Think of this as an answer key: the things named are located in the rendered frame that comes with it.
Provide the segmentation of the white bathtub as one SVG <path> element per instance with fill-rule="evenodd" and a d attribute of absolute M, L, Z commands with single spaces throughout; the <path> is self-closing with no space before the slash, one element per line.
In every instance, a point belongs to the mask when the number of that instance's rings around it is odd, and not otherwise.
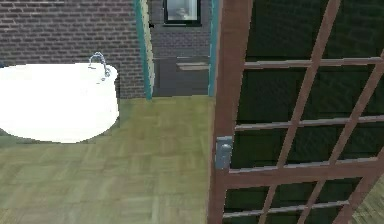
<path fill-rule="evenodd" d="M 96 137 L 119 116 L 117 77 L 116 68 L 100 63 L 0 68 L 0 129 L 58 143 Z"/>

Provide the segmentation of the silver bathtub faucet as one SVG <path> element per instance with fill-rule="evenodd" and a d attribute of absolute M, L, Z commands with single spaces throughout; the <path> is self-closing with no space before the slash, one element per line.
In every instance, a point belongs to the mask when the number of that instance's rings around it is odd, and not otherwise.
<path fill-rule="evenodd" d="M 104 77 L 110 77 L 110 69 L 107 67 L 106 60 L 104 55 L 101 52 L 95 52 L 92 56 L 88 59 L 88 68 L 90 69 L 96 69 L 92 66 L 93 60 L 97 58 L 99 60 L 99 63 L 102 65 L 104 70 Z"/>

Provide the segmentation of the brown lattice room door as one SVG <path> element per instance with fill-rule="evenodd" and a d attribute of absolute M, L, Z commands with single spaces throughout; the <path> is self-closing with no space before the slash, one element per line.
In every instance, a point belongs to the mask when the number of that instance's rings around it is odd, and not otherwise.
<path fill-rule="evenodd" d="M 215 24 L 206 223 L 352 224 L 384 175 L 384 0 L 221 0 Z"/>

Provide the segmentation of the black framed picture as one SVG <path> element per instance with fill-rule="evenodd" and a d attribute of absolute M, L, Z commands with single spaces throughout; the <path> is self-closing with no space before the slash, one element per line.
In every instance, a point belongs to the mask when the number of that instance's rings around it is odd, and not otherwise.
<path fill-rule="evenodd" d="M 201 25 L 201 0 L 164 0 L 163 9 L 165 25 Z"/>

